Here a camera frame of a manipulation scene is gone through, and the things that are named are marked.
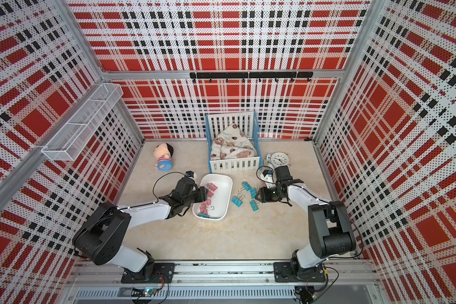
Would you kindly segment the white plastic storage box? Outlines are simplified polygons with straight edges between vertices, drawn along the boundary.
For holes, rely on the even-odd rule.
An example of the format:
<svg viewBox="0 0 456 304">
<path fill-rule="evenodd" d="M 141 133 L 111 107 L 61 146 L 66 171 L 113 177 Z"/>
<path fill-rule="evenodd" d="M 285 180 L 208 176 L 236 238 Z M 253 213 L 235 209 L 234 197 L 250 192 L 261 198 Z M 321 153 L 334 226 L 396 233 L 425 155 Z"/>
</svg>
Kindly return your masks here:
<svg viewBox="0 0 456 304">
<path fill-rule="evenodd" d="M 210 191 L 206 185 L 212 182 L 218 189 Z M 229 208 L 231 201 L 231 191 L 233 188 L 233 180 L 229 176 L 221 174 L 207 174 L 201 180 L 201 186 L 209 190 L 208 199 L 202 203 L 193 205 L 193 215 L 198 219 L 221 221 L 223 220 Z"/>
</svg>

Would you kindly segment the teal binder clip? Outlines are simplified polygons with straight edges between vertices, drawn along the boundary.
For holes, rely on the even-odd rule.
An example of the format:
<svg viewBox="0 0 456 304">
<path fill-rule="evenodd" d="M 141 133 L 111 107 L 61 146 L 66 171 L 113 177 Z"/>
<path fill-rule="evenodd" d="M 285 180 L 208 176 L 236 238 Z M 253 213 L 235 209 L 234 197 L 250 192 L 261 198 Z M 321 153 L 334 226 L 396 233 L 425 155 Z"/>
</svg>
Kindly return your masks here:
<svg viewBox="0 0 456 304">
<path fill-rule="evenodd" d="M 232 197 L 232 202 L 237 206 L 240 207 L 243 204 L 243 200 L 245 199 L 245 195 L 242 193 L 238 193 L 237 195 Z"/>
<path fill-rule="evenodd" d="M 257 197 L 257 190 L 252 187 L 250 189 L 250 195 L 251 195 L 252 199 L 255 199 Z"/>
<path fill-rule="evenodd" d="M 259 201 L 256 201 L 256 200 L 251 200 L 251 201 L 250 201 L 250 206 L 251 206 L 251 208 L 252 208 L 252 210 L 253 210 L 254 212 L 257 211 L 257 210 L 259 210 L 259 208 L 260 208 L 261 205 L 262 205 L 262 204 L 261 204 L 261 202 L 259 202 Z"/>
<path fill-rule="evenodd" d="M 246 181 L 243 181 L 243 182 L 242 182 L 242 186 L 243 186 L 243 189 L 244 189 L 245 191 L 248 191 L 248 192 L 250 192 L 251 189 L 252 189 L 251 185 L 250 185 L 248 182 L 246 182 Z"/>
</svg>

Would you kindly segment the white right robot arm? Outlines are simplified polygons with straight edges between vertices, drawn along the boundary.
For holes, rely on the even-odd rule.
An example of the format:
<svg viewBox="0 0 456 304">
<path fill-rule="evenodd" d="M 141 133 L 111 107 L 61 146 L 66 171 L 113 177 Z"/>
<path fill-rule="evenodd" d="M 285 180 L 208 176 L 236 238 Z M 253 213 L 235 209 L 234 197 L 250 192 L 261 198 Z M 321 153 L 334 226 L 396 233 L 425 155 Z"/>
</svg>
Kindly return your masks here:
<svg viewBox="0 0 456 304">
<path fill-rule="evenodd" d="M 352 222 L 340 201 L 330 201 L 311 191 L 300 179 L 292 177 L 287 165 L 262 166 L 258 178 L 265 182 L 255 199 L 261 203 L 296 204 L 306 213 L 309 244 L 293 252 L 289 262 L 276 262 L 277 282 L 324 282 L 323 263 L 357 248 Z"/>
</svg>

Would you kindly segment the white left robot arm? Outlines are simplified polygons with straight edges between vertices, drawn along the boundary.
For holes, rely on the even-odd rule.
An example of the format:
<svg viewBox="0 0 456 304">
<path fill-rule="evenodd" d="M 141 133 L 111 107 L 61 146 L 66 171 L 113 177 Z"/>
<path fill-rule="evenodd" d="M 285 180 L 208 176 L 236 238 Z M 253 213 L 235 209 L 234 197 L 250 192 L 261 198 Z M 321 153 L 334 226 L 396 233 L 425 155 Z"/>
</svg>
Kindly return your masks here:
<svg viewBox="0 0 456 304">
<path fill-rule="evenodd" d="M 124 270 L 122 282 L 153 280 L 169 282 L 156 265 L 152 254 L 125 241 L 128 233 L 145 224 L 182 217 L 191 205 L 208 199 L 210 190 L 197 185 L 194 172 L 181 174 L 176 187 L 164 196 L 134 206 L 102 203 L 87 218 L 72 238 L 73 249 L 95 265 L 110 264 Z"/>
</svg>

